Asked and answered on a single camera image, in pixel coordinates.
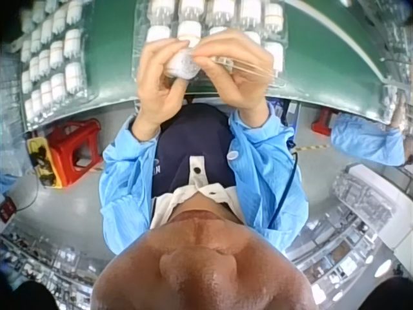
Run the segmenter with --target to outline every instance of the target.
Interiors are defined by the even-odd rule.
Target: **white bottle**
[[[209,27],[230,27],[235,16],[235,0],[210,0],[206,16]]]
[[[176,0],[151,0],[148,18],[152,26],[169,26],[175,14]]]
[[[274,74],[278,77],[278,74],[284,71],[284,46],[278,42],[265,42],[264,48],[272,54],[274,57]]]
[[[276,0],[265,5],[265,30],[268,34],[276,34],[284,29],[284,9]]]
[[[205,11],[205,0],[181,0],[179,21],[201,21]]]
[[[261,24],[261,0],[241,0],[238,20],[243,30],[257,28]]]

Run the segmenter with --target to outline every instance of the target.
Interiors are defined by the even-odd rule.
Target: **worker arm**
[[[133,118],[123,125],[103,153],[106,167],[99,182],[103,234],[119,254],[150,227],[151,187],[157,136],[140,142],[132,134]]]
[[[235,139],[230,150],[238,151],[239,156],[229,164],[236,175],[237,194],[248,225],[284,251],[307,221],[308,202],[297,169],[284,206],[268,227],[294,166],[287,148],[294,129],[281,124],[272,105],[268,109],[267,120],[258,128],[246,125],[238,111],[231,115]]]
[[[331,133],[332,145],[342,152],[383,165],[405,162],[403,135],[395,128],[383,130],[367,119],[342,113]]]

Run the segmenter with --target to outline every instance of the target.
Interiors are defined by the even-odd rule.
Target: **person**
[[[393,276],[381,282],[361,304],[359,310],[413,309],[413,282]]]
[[[193,60],[236,108],[228,119],[183,106],[186,81],[168,83],[165,64],[187,46],[146,45],[141,109],[104,152],[103,234],[118,256],[95,283],[92,309],[315,309],[308,280],[281,254],[308,217],[299,169],[271,223],[294,171],[294,131],[265,100],[273,58],[235,30],[195,47]],[[212,56],[257,72],[230,75]]]
[[[341,113],[333,125],[332,145],[345,154],[388,166],[413,162],[413,138],[403,139],[399,126],[403,119],[405,96],[400,96],[392,121],[386,130],[351,114]]]

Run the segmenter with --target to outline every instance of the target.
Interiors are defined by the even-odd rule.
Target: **small white part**
[[[227,154],[227,160],[236,160],[239,156],[237,150],[232,150]]]
[[[60,34],[63,32],[66,26],[66,11],[67,7],[62,6],[59,10],[53,15],[53,33]]]
[[[166,74],[186,80],[196,77],[201,68],[192,60],[191,51],[190,48],[180,50],[166,65]]]
[[[34,119],[33,102],[31,99],[25,101],[26,120],[31,123]]]
[[[168,26],[152,26],[148,30],[146,42],[153,42],[170,38],[170,28]]]
[[[46,0],[45,11],[46,13],[53,13],[57,9],[57,0]]]
[[[32,41],[30,39],[24,40],[23,45],[21,47],[21,57],[20,60],[22,63],[26,63],[30,60],[31,51],[30,48],[32,46]]]
[[[197,21],[183,21],[178,26],[177,38],[189,40],[189,48],[195,47],[201,40],[202,26]]]
[[[41,23],[45,19],[45,6],[46,3],[44,1],[34,1],[32,19],[35,23]]]
[[[255,24],[261,22],[261,0],[241,0],[239,17],[241,19],[252,19]]]
[[[226,13],[232,19],[235,13],[235,0],[214,0],[212,13]]]
[[[80,56],[81,47],[81,31],[79,29],[72,29],[66,33],[65,47],[63,54],[66,58]]]
[[[50,68],[56,69],[63,64],[63,41],[56,41],[50,45]]]
[[[41,43],[40,43],[40,37],[41,37],[41,29],[36,28],[32,32],[32,45],[30,46],[30,51],[35,54],[38,51],[40,51],[41,48]]]
[[[46,76],[50,72],[50,50],[42,50],[39,54],[39,75]]]
[[[209,35],[217,34],[218,32],[225,31],[226,29],[228,29],[228,28],[227,28],[227,27],[223,27],[223,26],[212,27],[212,28],[209,30]]]
[[[32,10],[20,11],[21,31],[25,34],[29,34],[34,29],[32,16]]]
[[[24,71],[21,74],[21,90],[24,94],[28,94],[29,92],[32,91],[33,84],[32,81],[30,80],[30,73],[29,71]]]
[[[66,22],[69,25],[76,24],[82,18],[82,0],[71,0],[67,10]]]
[[[34,90],[32,92],[32,106],[34,116],[39,116],[43,111],[43,104],[41,102],[40,90]]]
[[[41,26],[41,44],[47,44],[52,40],[52,27],[53,21],[51,18],[48,18],[45,21],[43,21],[43,24]]]
[[[50,81],[52,84],[53,102],[62,102],[66,98],[65,75],[63,73],[55,74]]]
[[[82,66],[80,63],[69,63],[65,68],[66,89],[75,94],[83,88]]]
[[[39,79],[39,58],[33,57],[29,66],[30,80],[36,82]]]
[[[244,34],[247,35],[251,40],[253,40],[258,45],[261,45],[261,37],[255,31],[244,31]]]
[[[284,47],[278,42],[265,42],[265,49],[274,57],[273,69],[277,72],[284,71]]]
[[[265,6],[265,28],[271,32],[280,32],[283,30],[283,7],[278,3],[268,3]]]
[[[199,15],[205,10],[205,0],[181,0],[181,13],[185,15],[188,10],[195,9]]]
[[[41,102],[43,108],[49,110],[52,108],[53,97],[52,97],[52,84],[50,81],[45,81],[40,85],[41,90]]]

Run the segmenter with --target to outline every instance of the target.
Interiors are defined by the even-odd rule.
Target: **ceiling light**
[[[333,297],[333,302],[337,302],[341,297],[343,297],[343,291],[338,292],[338,293]]]
[[[382,263],[381,266],[377,269],[376,273],[374,274],[374,278],[379,278],[383,276],[390,269],[391,265],[391,260],[387,260],[386,262]]]
[[[366,259],[366,264],[371,264],[373,262],[373,258],[374,256],[370,255],[367,259]]]

